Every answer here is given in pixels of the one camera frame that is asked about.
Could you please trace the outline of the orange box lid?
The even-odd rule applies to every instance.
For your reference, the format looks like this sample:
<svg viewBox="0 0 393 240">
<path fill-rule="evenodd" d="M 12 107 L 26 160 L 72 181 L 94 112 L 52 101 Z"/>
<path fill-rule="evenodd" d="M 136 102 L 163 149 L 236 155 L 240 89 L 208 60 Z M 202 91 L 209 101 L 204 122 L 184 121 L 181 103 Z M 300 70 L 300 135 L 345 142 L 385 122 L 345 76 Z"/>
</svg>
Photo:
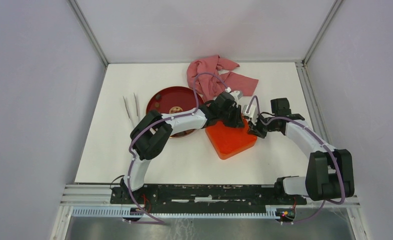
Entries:
<svg viewBox="0 0 393 240">
<path fill-rule="evenodd" d="M 245 144 L 257 141 L 258 138 L 255 135 L 248 134 L 248 122 L 246 120 L 243 122 L 244 128 L 231 128 L 219 121 L 215 125 L 207 127 L 205 133 L 212 146 L 214 144 Z"/>
</svg>

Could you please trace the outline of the round dark red plate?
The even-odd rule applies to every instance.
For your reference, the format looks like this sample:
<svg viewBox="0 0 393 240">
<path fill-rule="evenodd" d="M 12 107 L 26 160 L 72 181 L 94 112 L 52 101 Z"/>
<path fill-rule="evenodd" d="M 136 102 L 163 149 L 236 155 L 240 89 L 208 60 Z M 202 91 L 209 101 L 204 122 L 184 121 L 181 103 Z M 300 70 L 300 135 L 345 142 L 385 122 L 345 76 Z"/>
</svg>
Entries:
<svg viewBox="0 0 393 240">
<path fill-rule="evenodd" d="M 199 109 L 204 105 L 201 96 L 183 86 L 167 87 L 149 100 L 146 113 L 157 111 L 172 127 L 171 138 L 186 136 L 207 123 L 206 114 Z"/>
</svg>

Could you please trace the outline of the orange chocolate box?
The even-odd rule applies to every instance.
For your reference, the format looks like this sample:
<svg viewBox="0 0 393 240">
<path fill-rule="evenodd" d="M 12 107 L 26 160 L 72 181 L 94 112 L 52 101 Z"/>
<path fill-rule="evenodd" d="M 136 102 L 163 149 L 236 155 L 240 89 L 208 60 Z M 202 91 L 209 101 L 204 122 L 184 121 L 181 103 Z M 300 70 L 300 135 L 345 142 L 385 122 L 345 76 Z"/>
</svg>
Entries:
<svg viewBox="0 0 393 240">
<path fill-rule="evenodd" d="M 221 144 L 214 144 L 214 150 L 216 151 L 218 157 L 221 160 L 229 159 L 243 151 L 246 151 L 252 148 L 255 145 L 256 141 L 243 143 L 243 144 L 228 144 L 228 143 L 221 143 Z"/>
</svg>

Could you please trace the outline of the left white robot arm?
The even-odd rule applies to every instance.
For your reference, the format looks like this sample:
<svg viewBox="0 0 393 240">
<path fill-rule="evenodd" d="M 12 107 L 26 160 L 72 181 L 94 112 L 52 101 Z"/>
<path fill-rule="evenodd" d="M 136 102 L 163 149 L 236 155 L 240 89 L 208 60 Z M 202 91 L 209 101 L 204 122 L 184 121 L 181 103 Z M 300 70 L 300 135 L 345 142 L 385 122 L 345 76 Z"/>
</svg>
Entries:
<svg viewBox="0 0 393 240">
<path fill-rule="evenodd" d="M 229 128 L 243 128 L 239 100 L 241 91 L 222 92 L 215 100 L 204 103 L 191 110 L 161 114 L 152 110 L 137 124 L 130 134 L 129 152 L 131 164 L 124 177 L 126 187 L 122 197 L 130 204 L 137 203 L 142 197 L 140 188 L 152 159 L 164 149 L 172 135 L 187 130 L 199 130 L 214 126 L 218 122 Z"/>
</svg>

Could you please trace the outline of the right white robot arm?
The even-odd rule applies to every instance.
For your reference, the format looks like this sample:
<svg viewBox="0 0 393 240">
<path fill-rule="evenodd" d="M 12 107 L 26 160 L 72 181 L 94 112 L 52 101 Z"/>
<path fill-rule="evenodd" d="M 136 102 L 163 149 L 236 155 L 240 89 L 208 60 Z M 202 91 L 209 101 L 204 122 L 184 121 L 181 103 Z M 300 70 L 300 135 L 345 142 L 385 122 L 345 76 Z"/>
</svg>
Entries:
<svg viewBox="0 0 393 240">
<path fill-rule="evenodd" d="M 265 138 L 280 132 L 290 139 L 308 159 L 305 176 L 285 176 L 277 179 L 273 198 L 279 204 L 288 203 L 294 195 L 313 201 L 328 201 L 341 205 L 355 193 L 352 155 L 322 139 L 299 113 L 292 113 L 287 98 L 270 101 L 271 113 L 260 112 L 257 96 L 244 106 L 250 135 Z"/>
</svg>

